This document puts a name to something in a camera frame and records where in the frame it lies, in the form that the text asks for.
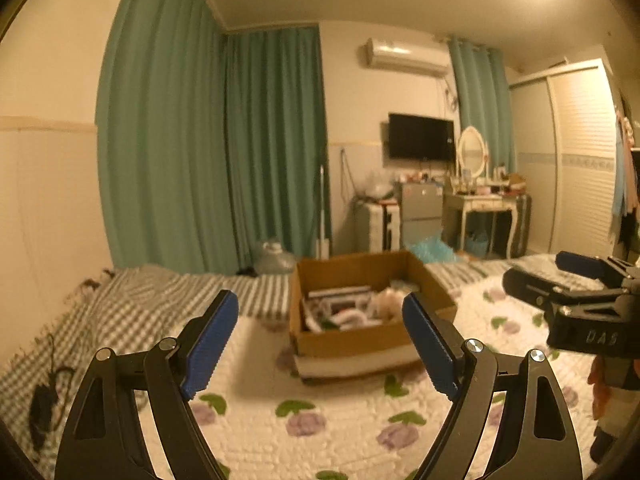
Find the person's right hand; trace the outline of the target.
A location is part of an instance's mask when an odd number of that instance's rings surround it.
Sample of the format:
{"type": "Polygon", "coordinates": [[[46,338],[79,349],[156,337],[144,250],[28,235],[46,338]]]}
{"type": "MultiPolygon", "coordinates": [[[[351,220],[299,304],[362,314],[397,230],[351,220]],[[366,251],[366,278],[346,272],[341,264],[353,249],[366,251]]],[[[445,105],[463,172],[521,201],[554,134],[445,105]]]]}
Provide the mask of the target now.
{"type": "Polygon", "coordinates": [[[638,387],[638,359],[596,356],[587,379],[588,384],[592,385],[592,417],[597,422],[589,455],[596,464],[602,463],[605,454],[620,438],[639,405],[638,388],[617,388],[606,382],[606,373],[616,370],[626,373],[624,382],[631,382],[631,385],[638,387]]]}

